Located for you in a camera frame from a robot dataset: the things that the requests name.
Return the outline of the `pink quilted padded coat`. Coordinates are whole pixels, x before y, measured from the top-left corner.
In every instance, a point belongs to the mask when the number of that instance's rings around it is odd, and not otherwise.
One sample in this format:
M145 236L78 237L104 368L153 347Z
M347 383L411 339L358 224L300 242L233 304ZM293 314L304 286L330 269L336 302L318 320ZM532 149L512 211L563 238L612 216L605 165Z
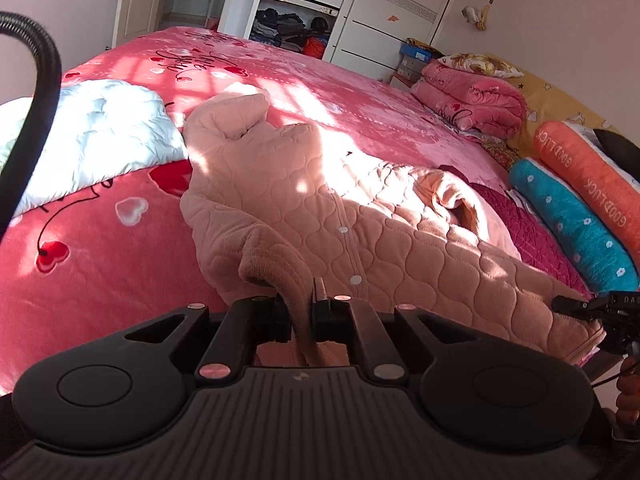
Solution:
M343 346L312 338L314 281L390 313L418 307L577 363L605 332L554 313L574 289L526 264L502 219L463 180L386 162L346 134L275 127L267 97L239 86L184 124L193 167L180 209L198 266L221 298L279 295L294 339L264 344L268 365L343 365Z

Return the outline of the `blue shoe box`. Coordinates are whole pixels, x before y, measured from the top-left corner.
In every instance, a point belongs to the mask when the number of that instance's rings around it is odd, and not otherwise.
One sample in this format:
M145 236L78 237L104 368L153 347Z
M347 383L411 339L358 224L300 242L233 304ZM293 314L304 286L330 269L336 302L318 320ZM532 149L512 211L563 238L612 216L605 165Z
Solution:
M412 44L403 44L400 48L400 53L408 58L413 58L423 63L427 63L432 58L432 52L420 47L413 46Z

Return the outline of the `dark folded clothes pile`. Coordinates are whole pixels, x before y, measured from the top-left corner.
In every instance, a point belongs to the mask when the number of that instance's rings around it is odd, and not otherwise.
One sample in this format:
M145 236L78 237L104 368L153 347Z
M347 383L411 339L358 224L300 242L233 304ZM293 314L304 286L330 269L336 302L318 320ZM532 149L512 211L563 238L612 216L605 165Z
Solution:
M250 40L319 60L330 35L330 24L321 16L305 23L296 13L279 13L273 8L258 10L250 29Z

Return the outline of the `white wardrobe with shelves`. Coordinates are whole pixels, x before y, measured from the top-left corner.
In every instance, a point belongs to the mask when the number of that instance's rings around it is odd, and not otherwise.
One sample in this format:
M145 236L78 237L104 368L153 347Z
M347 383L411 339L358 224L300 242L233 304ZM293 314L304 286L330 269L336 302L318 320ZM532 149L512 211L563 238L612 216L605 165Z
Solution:
M326 18L330 25L323 59L387 82L400 62L402 44L430 44L451 0L226 0L218 30L247 39L257 12L273 8L300 18Z

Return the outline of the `light blue puffer jacket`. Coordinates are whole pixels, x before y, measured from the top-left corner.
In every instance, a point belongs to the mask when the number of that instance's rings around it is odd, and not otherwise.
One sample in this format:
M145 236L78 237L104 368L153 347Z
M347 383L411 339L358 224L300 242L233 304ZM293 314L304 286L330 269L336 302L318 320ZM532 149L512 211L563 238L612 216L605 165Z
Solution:
M61 90L47 142L15 213L187 157L156 92L122 80L81 81Z

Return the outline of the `yellow star print headboard cover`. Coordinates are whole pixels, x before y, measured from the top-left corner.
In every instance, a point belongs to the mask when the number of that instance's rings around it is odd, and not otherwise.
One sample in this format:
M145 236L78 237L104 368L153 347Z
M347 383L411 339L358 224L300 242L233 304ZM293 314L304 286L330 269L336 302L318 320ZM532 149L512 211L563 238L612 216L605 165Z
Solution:
M605 129L620 133L607 119L588 106L579 102L557 86L542 79L524 68L518 67L522 74L518 78L506 80L521 93L527 104L526 122L518 136L506 141L506 145L516 151L521 158L534 156L534 136L537 128L549 120L574 122L591 129Z

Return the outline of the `crimson quilted down jacket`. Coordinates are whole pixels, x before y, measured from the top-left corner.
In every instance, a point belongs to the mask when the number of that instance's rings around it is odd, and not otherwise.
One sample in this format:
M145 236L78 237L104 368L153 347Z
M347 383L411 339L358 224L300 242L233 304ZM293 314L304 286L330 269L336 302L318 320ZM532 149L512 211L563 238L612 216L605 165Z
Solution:
M564 285L577 290L590 298L590 292L578 271L564 255L555 237L538 219L526 209L502 193L486 185L472 183L461 171L453 166L442 165L440 170L449 171L468 184L477 194L486 200L506 225L512 242L520 252L522 261L544 271Z

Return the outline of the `folded pink fleece blanket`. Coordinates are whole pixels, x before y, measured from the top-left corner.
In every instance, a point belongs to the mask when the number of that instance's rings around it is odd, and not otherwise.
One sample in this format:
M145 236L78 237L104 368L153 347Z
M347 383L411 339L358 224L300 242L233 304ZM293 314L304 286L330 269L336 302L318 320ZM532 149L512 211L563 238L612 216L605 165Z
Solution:
M527 104L512 84L456 70L439 61L424 67L411 94L459 131L477 130L508 140L526 126Z

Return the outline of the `pink heart print bedspread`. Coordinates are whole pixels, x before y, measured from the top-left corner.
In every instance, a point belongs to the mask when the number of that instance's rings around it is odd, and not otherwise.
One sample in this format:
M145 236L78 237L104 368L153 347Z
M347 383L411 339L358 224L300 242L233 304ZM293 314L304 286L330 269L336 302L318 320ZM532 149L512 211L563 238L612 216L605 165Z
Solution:
M299 54L174 27L132 40L65 73L64 86L117 79L156 92L181 125L237 81L266 90L273 125L314 122L361 151L416 166L450 166L502 190L506 172L412 96ZM180 198L187 162L97 184L16 218L1 244L1 389L51 354L200 302L206 283Z

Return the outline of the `wall hook with hanging ornament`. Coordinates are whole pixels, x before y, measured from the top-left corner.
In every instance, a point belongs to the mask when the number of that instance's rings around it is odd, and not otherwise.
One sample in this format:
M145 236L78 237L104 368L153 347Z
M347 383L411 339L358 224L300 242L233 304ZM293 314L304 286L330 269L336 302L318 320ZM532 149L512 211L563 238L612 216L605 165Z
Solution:
M469 24L473 25L477 30L484 32L487 28L489 11L495 0L488 0L481 9L475 6L465 6L461 10L461 14Z

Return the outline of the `floral pillow on blanket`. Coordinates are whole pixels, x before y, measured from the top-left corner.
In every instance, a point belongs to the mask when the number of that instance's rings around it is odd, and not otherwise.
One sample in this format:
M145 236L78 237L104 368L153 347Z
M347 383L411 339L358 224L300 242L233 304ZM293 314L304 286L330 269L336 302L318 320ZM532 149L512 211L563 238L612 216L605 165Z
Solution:
M522 78L524 76L517 67L489 54L455 53L442 56L438 62L454 70L500 79Z

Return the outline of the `grey stacked shoe boxes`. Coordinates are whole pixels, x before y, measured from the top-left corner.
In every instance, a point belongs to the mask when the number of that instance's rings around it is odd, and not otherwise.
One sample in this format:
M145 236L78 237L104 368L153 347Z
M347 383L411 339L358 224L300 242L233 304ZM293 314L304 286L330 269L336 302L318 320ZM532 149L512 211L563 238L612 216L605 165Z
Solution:
M404 55L395 73L390 77L390 86L402 91L409 91L411 87L421 79L422 70L425 66L425 62Z

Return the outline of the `red patterned bed sheet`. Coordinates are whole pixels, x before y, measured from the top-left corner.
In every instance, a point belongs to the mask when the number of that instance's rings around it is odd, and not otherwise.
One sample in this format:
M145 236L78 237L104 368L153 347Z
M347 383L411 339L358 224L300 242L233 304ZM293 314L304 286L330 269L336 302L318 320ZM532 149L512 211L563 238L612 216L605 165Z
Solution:
M476 130L467 131L463 133L463 135L469 141L478 144L506 171L510 171L511 168L521 159L518 151L514 150L514 148L510 148L510 146L506 144L505 140Z

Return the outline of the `orange good luck bolster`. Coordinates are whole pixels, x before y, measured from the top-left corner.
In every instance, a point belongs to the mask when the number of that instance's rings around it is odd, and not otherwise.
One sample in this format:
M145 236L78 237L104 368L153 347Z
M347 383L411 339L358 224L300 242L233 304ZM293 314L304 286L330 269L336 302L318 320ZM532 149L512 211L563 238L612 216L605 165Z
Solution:
M538 158L587 203L639 262L639 182L594 143L594 131L572 122L544 122L535 131Z

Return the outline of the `teal flower print bolster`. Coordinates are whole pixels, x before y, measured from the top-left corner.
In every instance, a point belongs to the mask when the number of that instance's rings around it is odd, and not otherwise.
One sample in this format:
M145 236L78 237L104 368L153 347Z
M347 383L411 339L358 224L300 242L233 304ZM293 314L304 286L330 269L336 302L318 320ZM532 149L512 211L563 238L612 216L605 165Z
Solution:
M592 292L635 292L639 274L623 244L561 179L531 158L516 162L511 185L533 206Z

